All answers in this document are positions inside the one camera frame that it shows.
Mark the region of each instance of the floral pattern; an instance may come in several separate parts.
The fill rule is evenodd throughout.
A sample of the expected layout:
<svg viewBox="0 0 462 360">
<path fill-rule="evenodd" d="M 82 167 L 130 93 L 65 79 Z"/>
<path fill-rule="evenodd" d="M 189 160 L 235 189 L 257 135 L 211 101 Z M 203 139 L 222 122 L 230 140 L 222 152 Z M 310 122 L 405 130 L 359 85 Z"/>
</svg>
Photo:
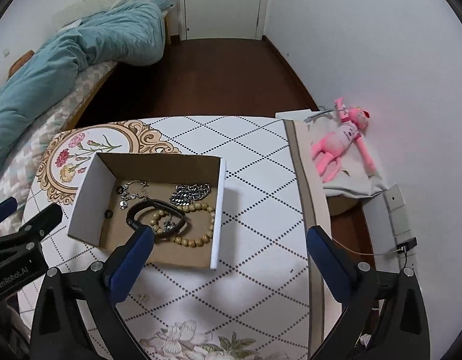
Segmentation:
<svg viewBox="0 0 462 360">
<path fill-rule="evenodd" d="M 58 168 L 62 167 L 64 164 L 66 164 L 66 161 L 69 158 L 69 149 L 64 149 L 62 152 L 59 153 L 58 158 L 56 159 L 56 166 Z"/>
<path fill-rule="evenodd" d="M 255 343 L 252 338 L 238 339 L 218 336 L 220 344 L 212 342 L 213 333 L 197 333 L 195 321 L 176 323 L 168 329 L 161 329 L 150 339 L 141 339 L 144 349 L 153 350 L 160 356 L 172 360 L 290 360 L 284 352 L 261 357 L 256 350 L 249 349 Z"/>
<path fill-rule="evenodd" d="M 81 141 L 84 139 L 85 137 L 85 134 L 84 132 L 80 132 L 79 134 L 76 134 L 72 139 L 71 141 L 69 142 L 69 147 L 76 147 L 76 146 L 79 146 L 80 149 L 82 148 L 81 145 Z"/>
<path fill-rule="evenodd" d="M 59 203 L 64 205 L 73 204 L 74 198 L 78 191 L 78 186 L 76 185 L 76 177 L 72 182 L 63 182 L 61 181 L 60 168 L 63 167 L 68 161 L 68 157 L 71 156 L 69 150 L 69 143 L 73 140 L 74 136 L 79 135 L 79 139 L 76 139 L 76 146 L 79 149 L 78 156 L 80 158 L 74 157 L 72 161 L 74 164 L 84 161 L 88 155 L 86 155 L 86 149 L 102 149 L 101 151 L 106 150 L 106 147 L 102 146 L 99 142 L 101 139 L 95 138 L 103 137 L 102 134 L 96 134 L 97 131 L 108 130 L 113 135 L 113 140 L 116 139 L 115 132 L 120 133 L 122 138 L 127 140 L 127 143 L 124 143 L 122 146 L 117 146 L 114 151 L 116 152 L 130 152 L 130 153 L 180 153 L 179 149 L 174 147 L 171 143 L 161 140 L 162 134 L 159 130 L 151 128 L 150 125 L 143 123 L 141 120 L 127 120 L 124 122 L 117 123 L 108 123 L 92 127 L 85 127 L 79 130 L 69 130 L 63 131 L 57 134 L 48 148 L 43 154 L 40 166 L 37 168 L 36 177 L 38 183 L 43 191 L 46 191 L 48 195 L 48 200 L 52 203 Z M 59 154 L 63 151 L 63 148 L 67 154 L 61 155 L 60 161 L 56 162 Z M 77 174 L 84 173 L 86 168 L 78 168 L 76 171 Z"/>
<path fill-rule="evenodd" d="M 84 132 L 80 132 L 76 134 L 69 142 L 68 147 L 74 148 L 78 147 L 79 152 L 77 154 L 70 154 L 69 149 L 66 148 L 62 150 L 58 158 L 56 159 L 56 166 L 58 168 L 62 169 L 59 171 L 59 177 L 63 183 L 70 183 L 73 181 L 74 176 L 76 173 L 81 174 L 86 171 L 86 168 L 79 168 L 82 164 L 84 164 L 86 161 L 89 161 L 91 159 L 91 155 L 95 152 L 106 152 L 109 153 L 113 151 L 114 149 L 118 149 L 121 147 L 121 145 L 118 146 L 113 146 L 110 144 L 108 138 L 106 135 L 103 134 L 104 140 L 106 141 L 105 143 L 99 143 L 99 142 L 94 142 L 93 140 L 88 140 L 87 144 L 90 147 L 89 149 L 85 149 L 83 147 L 83 139 L 85 138 L 86 134 Z M 75 165 L 73 163 L 68 163 L 66 162 L 73 158 L 74 161 L 78 161 L 78 163 Z"/>
<path fill-rule="evenodd" d="M 73 165 L 72 163 L 69 163 L 61 168 L 59 171 L 59 176 L 61 178 L 61 181 L 63 183 L 70 183 L 73 181 L 73 178 L 76 174 L 76 165 Z"/>
</svg>

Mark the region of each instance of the baseboard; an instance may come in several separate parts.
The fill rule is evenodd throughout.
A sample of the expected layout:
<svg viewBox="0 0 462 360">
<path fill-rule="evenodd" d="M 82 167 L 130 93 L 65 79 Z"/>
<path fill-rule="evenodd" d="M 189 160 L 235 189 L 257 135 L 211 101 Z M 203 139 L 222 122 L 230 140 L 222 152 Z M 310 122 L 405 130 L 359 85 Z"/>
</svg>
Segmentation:
<svg viewBox="0 0 462 360">
<path fill-rule="evenodd" d="M 181 40 L 179 38 L 179 35 L 171 35 L 171 44 L 178 44 Z"/>
<path fill-rule="evenodd" d="M 289 76 L 291 79 L 294 81 L 296 84 L 298 90 L 301 92 L 302 96 L 305 98 L 306 103 L 309 105 L 309 108 L 311 108 L 311 111 L 319 111 L 318 106 L 314 102 L 312 96 L 309 94 L 308 90 L 306 89 L 305 85 L 302 83 L 302 81 L 299 79 L 299 77 L 296 75 L 294 72 L 293 68 L 289 65 L 288 61 L 281 55 L 279 50 L 276 48 L 275 45 L 268 39 L 266 35 L 263 35 L 263 41 L 268 44 L 268 46 L 273 50 L 274 54 L 277 56 L 277 58 L 280 60 L 286 71 L 288 72 Z"/>
</svg>

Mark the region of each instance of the wall switch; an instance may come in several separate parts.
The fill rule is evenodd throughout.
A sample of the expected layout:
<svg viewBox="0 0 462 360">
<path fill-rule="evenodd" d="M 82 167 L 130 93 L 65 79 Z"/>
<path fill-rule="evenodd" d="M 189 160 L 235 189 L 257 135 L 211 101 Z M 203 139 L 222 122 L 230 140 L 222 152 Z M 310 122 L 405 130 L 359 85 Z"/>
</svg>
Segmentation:
<svg viewBox="0 0 462 360">
<path fill-rule="evenodd" d="M 403 269 L 404 262 L 406 261 L 404 254 L 400 254 L 399 261 L 400 261 L 400 269 Z M 412 256 L 408 254 L 408 261 L 406 262 L 406 266 L 413 269 L 416 277 L 419 278 L 418 264 L 416 262 L 416 254 L 413 254 Z"/>
<path fill-rule="evenodd" d="M 408 212 L 406 206 L 397 208 L 389 214 L 391 226 L 395 236 L 411 230 L 410 222 L 408 220 Z"/>
<path fill-rule="evenodd" d="M 386 200 L 386 204 L 388 205 L 389 212 L 397 210 L 405 204 L 398 184 L 395 184 L 390 189 L 385 191 L 384 198 Z"/>
<path fill-rule="evenodd" d="M 408 230 L 404 233 L 401 233 L 399 235 L 396 235 L 396 237 L 394 237 L 394 239 L 396 240 L 396 245 L 399 245 L 405 241 L 407 241 L 408 239 L 411 239 L 413 238 L 414 235 L 413 235 L 413 232 L 411 230 Z M 411 250 L 408 250 L 408 257 L 409 256 L 412 256 L 414 254 L 416 254 L 416 248 L 417 246 L 413 247 Z"/>
</svg>

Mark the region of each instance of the cardboard box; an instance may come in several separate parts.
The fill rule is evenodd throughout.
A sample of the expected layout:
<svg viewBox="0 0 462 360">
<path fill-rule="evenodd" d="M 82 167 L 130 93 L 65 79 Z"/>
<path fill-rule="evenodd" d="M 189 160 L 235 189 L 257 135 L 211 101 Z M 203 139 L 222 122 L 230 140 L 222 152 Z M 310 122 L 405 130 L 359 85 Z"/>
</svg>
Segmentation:
<svg viewBox="0 0 462 360">
<path fill-rule="evenodd" d="M 117 186 L 130 180 L 146 180 L 146 191 L 151 199 L 169 202 L 176 185 L 209 184 L 211 193 L 200 202 L 216 208 L 212 242 L 203 247 L 185 247 L 156 239 L 148 263 L 217 268 L 226 174 L 224 159 L 205 155 L 164 153 L 98 153 L 93 156 L 85 172 L 74 201 L 68 235 L 108 252 L 125 244 L 133 233 L 125 222 L 128 209 L 121 210 L 119 207 L 121 198 L 116 192 Z M 142 195 L 141 184 L 132 184 L 129 192 Z M 128 208 L 140 201 L 130 200 Z M 113 212 L 109 219 L 104 217 L 106 210 Z M 138 219 L 149 225 L 155 211 L 143 211 Z M 201 210 L 190 212 L 186 216 L 188 224 L 180 236 L 187 239 L 201 238 L 210 226 L 209 213 Z"/>
</svg>

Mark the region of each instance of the wooden floor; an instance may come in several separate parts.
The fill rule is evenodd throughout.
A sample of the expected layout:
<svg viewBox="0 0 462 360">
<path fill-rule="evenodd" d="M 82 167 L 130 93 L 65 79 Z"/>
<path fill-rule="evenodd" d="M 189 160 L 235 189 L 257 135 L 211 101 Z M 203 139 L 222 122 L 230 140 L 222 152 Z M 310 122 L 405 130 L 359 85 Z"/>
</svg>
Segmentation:
<svg viewBox="0 0 462 360">
<path fill-rule="evenodd" d="M 167 46 L 150 67 L 120 64 L 77 127 L 144 117 L 237 115 L 274 117 L 314 108 L 275 49 L 258 40 L 189 40 Z M 333 237 L 361 253 L 371 244 L 361 207 L 332 219 Z M 350 256 L 356 261 L 372 258 Z"/>
</svg>

